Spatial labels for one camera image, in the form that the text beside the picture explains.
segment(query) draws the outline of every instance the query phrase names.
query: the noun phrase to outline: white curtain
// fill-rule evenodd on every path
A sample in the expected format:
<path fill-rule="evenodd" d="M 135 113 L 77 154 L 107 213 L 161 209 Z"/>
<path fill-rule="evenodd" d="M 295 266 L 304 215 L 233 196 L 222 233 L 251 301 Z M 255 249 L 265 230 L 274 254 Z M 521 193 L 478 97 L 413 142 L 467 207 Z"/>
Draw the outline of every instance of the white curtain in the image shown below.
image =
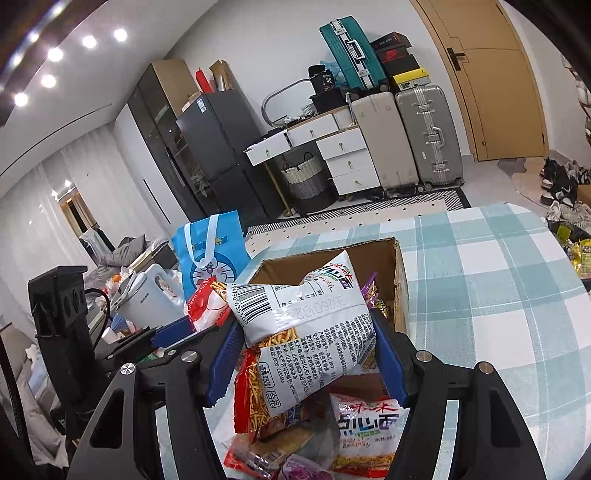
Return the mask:
<path fill-rule="evenodd" d="M 0 199 L 0 311 L 4 322 L 27 334 L 33 321 L 29 280 L 58 265 L 96 268 L 51 196 L 44 164 Z"/>
<path fill-rule="evenodd" d="M 121 158 L 113 123 L 82 135 L 60 152 L 82 199 L 114 246 L 126 236 L 167 236 Z"/>

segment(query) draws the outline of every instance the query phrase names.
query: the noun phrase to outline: ceiling light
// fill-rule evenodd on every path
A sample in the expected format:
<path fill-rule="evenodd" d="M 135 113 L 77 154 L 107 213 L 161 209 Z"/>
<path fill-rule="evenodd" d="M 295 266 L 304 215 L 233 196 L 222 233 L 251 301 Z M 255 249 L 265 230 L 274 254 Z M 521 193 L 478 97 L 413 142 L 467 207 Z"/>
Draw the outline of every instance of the ceiling light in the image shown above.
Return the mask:
<path fill-rule="evenodd" d="M 127 39 L 127 32 L 123 28 L 118 28 L 113 32 L 117 41 L 125 41 Z"/>
<path fill-rule="evenodd" d="M 64 6 L 59 3 L 56 4 L 52 9 L 51 9 L 51 17 L 55 18 L 57 17 L 59 14 L 61 14 L 64 11 Z"/>
<path fill-rule="evenodd" d="M 57 47 L 51 48 L 47 52 L 47 58 L 51 61 L 60 61 L 64 57 L 64 53 Z"/>
<path fill-rule="evenodd" d="M 29 97 L 26 96 L 26 94 L 24 93 L 17 93 L 14 96 L 14 103 L 16 104 L 16 106 L 25 106 L 29 101 Z"/>
<path fill-rule="evenodd" d="M 96 38 L 94 38 L 92 35 L 88 35 L 82 39 L 82 44 L 86 48 L 94 48 L 96 47 Z"/>
<path fill-rule="evenodd" d="M 53 88 L 56 86 L 56 78 L 53 75 L 44 75 L 41 77 L 41 84 L 45 88 Z"/>
<path fill-rule="evenodd" d="M 22 55 L 17 53 L 14 57 L 12 57 L 10 64 L 12 68 L 17 67 L 22 62 Z"/>

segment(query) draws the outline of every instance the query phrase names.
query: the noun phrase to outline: wooden door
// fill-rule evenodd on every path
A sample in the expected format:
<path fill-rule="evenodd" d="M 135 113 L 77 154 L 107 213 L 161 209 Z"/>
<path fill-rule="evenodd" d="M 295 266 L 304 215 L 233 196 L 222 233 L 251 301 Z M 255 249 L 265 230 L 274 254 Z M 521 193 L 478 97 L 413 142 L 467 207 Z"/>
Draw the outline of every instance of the wooden door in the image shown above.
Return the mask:
<path fill-rule="evenodd" d="M 478 160 L 547 155 L 540 95 L 495 0 L 411 0 L 442 58 Z"/>

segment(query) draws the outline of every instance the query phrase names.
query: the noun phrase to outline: teal suitcase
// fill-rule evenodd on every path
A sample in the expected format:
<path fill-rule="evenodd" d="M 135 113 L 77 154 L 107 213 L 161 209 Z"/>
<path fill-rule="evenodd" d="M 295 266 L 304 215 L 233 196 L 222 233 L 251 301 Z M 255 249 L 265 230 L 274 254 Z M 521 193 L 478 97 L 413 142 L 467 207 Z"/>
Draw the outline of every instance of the teal suitcase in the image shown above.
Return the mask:
<path fill-rule="evenodd" d="M 371 90 L 381 85 L 387 87 L 388 76 L 353 17 L 334 20 L 320 27 L 320 33 L 335 56 L 349 87 L 362 90 Z"/>

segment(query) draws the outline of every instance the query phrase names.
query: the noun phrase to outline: suitcase handle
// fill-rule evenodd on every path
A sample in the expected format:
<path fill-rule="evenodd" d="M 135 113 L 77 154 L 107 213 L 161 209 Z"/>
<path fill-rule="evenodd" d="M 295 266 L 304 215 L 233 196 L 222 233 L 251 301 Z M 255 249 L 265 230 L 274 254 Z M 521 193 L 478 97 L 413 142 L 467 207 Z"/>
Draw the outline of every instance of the suitcase handle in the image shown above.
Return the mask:
<path fill-rule="evenodd" d="M 363 53 L 363 50 L 357 40 L 348 40 L 347 48 L 349 49 L 349 52 L 351 53 L 351 56 L 354 60 L 363 60 L 365 58 L 365 53 Z"/>
<path fill-rule="evenodd" d="M 439 127 L 433 127 L 433 129 L 437 133 L 439 133 L 439 138 L 441 138 L 441 145 L 439 146 L 439 148 L 445 147 L 445 137 L 443 136 L 443 130 L 441 130 L 441 128 L 439 128 Z"/>

